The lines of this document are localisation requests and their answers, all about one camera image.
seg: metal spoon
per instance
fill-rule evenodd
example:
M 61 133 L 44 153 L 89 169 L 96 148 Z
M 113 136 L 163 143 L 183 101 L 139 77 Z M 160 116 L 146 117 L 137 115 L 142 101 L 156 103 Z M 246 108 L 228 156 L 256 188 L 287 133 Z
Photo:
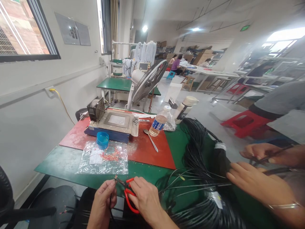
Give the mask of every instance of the metal spoon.
M 151 139 L 151 137 L 150 137 L 150 135 L 149 135 L 149 131 L 148 131 L 147 129 L 144 129 L 143 132 L 149 136 L 149 139 L 150 139 L 150 141 L 152 142 L 153 147 L 155 148 L 155 150 L 156 150 L 157 153 L 158 153 L 158 152 L 159 152 L 159 151 L 158 151 L 158 148 L 156 147 L 155 143 L 152 141 L 152 139 Z

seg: blue stool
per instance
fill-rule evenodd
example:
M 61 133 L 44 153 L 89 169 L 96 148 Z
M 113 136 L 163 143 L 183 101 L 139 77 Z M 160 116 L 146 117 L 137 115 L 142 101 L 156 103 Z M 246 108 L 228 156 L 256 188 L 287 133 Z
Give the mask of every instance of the blue stool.
M 169 74 L 168 74 L 168 76 L 167 76 L 166 78 L 167 78 L 167 79 L 172 79 L 172 78 L 174 78 L 175 74 L 176 74 L 175 72 L 170 71 Z

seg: red scissors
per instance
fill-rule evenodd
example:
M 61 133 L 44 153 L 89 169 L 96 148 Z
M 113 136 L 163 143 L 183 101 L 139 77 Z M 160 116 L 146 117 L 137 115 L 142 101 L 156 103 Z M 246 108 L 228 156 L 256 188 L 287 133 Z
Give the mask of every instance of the red scissors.
M 125 197 L 126 197 L 126 201 L 127 201 L 127 204 L 128 204 L 128 207 L 130 208 L 130 210 L 133 212 L 133 213 L 136 213 L 136 214 L 139 214 L 139 211 L 137 209 L 134 209 L 130 202 L 129 202 L 129 199 L 128 199 L 128 193 L 135 196 L 136 197 L 136 194 L 134 194 L 131 190 L 129 190 L 128 188 L 130 188 L 130 184 L 129 182 L 133 181 L 133 178 L 131 179 L 128 179 L 126 180 L 126 182 L 124 181 L 121 181 L 120 179 L 116 178 L 115 180 L 117 180 L 121 185 L 124 186 L 125 190 L 124 190 L 124 194 L 125 194 Z

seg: worker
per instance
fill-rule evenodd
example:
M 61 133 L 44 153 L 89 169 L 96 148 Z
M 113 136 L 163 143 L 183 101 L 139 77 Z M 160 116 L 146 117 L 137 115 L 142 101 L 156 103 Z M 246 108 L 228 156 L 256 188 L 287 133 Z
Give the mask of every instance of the worker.
M 208 64 L 210 61 L 211 61 L 211 58 L 206 59 L 205 62 L 203 62 L 199 65 L 199 67 L 208 67 Z
M 180 69 L 180 60 L 182 59 L 182 55 L 180 54 L 178 58 L 173 62 L 171 71 L 176 72 L 177 75 L 180 75 L 183 71 Z
M 173 64 L 173 62 L 178 58 L 177 54 L 175 54 L 172 59 L 169 61 L 169 64 Z
M 262 77 L 267 71 L 272 69 L 275 64 L 276 64 L 276 62 L 267 61 L 267 62 L 261 64 L 260 66 L 254 68 L 247 76 Z M 242 83 L 247 83 L 247 84 L 258 85 L 259 83 L 255 83 L 254 80 L 255 79 L 248 79 L 247 80 L 247 79 L 241 78 L 240 80 L 238 80 L 238 83 L 241 83 L 241 84 Z
M 240 154 L 243 157 L 258 160 L 281 148 L 268 144 L 252 144 Z M 298 145 L 285 150 L 269 162 L 285 166 L 305 168 L 305 146 Z M 263 168 L 255 168 L 246 162 L 231 164 L 227 178 L 243 191 L 260 201 L 290 228 L 305 228 L 305 172 L 292 171 L 286 174 L 267 176 Z M 289 205 L 294 208 L 283 208 Z
M 286 83 L 249 107 L 263 118 L 275 120 L 291 110 L 305 110 L 305 81 Z
M 115 184 L 115 180 L 106 180 L 96 191 L 87 229 L 108 228 L 109 207 L 114 208 L 117 202 Z M 156 186 L 147 182 L 143 177 L 135 177 L 130 182 L 130 186 L 137 197 L 128 194 L 129 199 L 152 228 L 179 229 L 161 207 Z

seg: white bottle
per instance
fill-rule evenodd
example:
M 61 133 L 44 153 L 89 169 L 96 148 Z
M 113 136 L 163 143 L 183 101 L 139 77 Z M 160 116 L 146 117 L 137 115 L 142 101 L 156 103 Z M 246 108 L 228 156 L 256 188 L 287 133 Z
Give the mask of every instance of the white bottle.
M 168 120 L 168 117 L 170 115 L 170 106 L 164 106 L 163 110 L 160 111 L 157 116 L 155 117 L 155 120 L 152 123 L 151 128 L 149 129 L 149 134 L 153 137 L 158 136 L 159 132 L 163 129 L 164 124 Z
M 197 100 L 193 96 L 185 97 L 185 99 L 179 105 L 179 107 L 177 108 L 177 110 L 176 110 L 176 112 L 174 114 L 175 123 L 179 124 L 182 121 L 182 119 L 184 119 L 184 117 L 187 115 L 187 113 L 190 112 L 190 110 L 192 109 L 193 105 L 197 104 L 198 102 L 199 102 L 199 100 Z

